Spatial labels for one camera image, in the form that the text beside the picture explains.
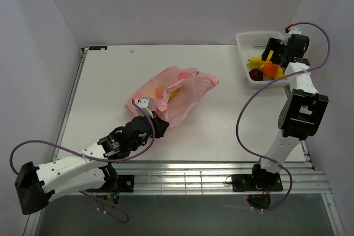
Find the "orange fake tangerine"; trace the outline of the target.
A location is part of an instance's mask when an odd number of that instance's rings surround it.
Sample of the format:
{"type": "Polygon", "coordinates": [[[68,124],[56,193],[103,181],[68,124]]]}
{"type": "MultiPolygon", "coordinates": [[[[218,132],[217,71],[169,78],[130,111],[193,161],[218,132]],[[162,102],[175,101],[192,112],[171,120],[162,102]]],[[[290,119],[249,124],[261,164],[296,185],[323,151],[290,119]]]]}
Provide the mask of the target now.
{"type": "Polygon", "coordinates": [[[264,64],[262,72],[265,77],[274,78],[278,74],[279,66],[273,63],[264,64]]]}

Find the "dark purple fake fruit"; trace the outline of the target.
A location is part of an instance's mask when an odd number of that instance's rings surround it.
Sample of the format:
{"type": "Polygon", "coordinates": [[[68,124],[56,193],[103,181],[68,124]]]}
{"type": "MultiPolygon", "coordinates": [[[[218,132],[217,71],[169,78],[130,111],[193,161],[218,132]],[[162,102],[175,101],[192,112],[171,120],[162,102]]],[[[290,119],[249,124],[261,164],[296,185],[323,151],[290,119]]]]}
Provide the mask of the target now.
{"type": "Polygon", "coordinates": [[[249,77],[251,78],[251,80],[253,80],[253,81],[263,81],[264,80],[263,72],[261,69],[251,69],[248,74],[249,74],[249,77]]]}

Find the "pink plastic bag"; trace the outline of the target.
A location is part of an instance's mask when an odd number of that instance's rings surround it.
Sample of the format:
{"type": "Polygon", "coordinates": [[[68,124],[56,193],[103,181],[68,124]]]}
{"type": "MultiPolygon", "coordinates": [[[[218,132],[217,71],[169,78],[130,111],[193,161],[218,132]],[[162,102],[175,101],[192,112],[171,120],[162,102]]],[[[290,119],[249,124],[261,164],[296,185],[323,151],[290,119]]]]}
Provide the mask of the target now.
{"type": "Polygon", "coordinates": [[[172,129],[178,126],[203,96],[218,84],[217,77],[200,72],[196,68],[181,69],[172,66],[137,89],[126,101],[125,107],[133,116],[137,116],[132,100],[150,97],[153,99],[152,111],[160,119],[169,122],[169,128],[172,129]],[[179,93],[170,101],[169,96],[176,89],[179,89],[179,93]]]}

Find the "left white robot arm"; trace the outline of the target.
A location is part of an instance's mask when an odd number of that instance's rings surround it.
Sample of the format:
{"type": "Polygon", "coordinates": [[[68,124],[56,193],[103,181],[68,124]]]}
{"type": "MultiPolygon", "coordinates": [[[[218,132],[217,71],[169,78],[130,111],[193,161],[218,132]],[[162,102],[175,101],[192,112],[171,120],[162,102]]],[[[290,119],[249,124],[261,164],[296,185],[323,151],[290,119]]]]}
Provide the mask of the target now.
{"type": "Polygon", "coordinates": [[[157,116],[134,117],[88,148],[47,164],[28,162],[17,172],[14,186],[24,215],[77,191],[109,192],[119,184],[112,163],[126,161],[131,152],[161,138],[169,123],[157,116]]]}

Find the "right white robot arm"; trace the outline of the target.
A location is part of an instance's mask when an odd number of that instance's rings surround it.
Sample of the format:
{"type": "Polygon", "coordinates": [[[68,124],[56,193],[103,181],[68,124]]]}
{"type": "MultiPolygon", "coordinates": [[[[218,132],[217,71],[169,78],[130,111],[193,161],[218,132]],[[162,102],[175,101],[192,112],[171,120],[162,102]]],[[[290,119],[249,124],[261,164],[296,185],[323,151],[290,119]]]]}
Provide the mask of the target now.
{"type": "Polygon", "coordinates": [[[280,171],[292,150],[315,135],[329,99],[320,94],[310,77],[310,64],[304,58],[310,40],[300,33],[284,39],[269,38],[261,56],[283,70],[290,94],[278,118],[278,134],[268,151],[259,157],[250,174],[233,175],[233,191],[282,191],[280,171]]]}

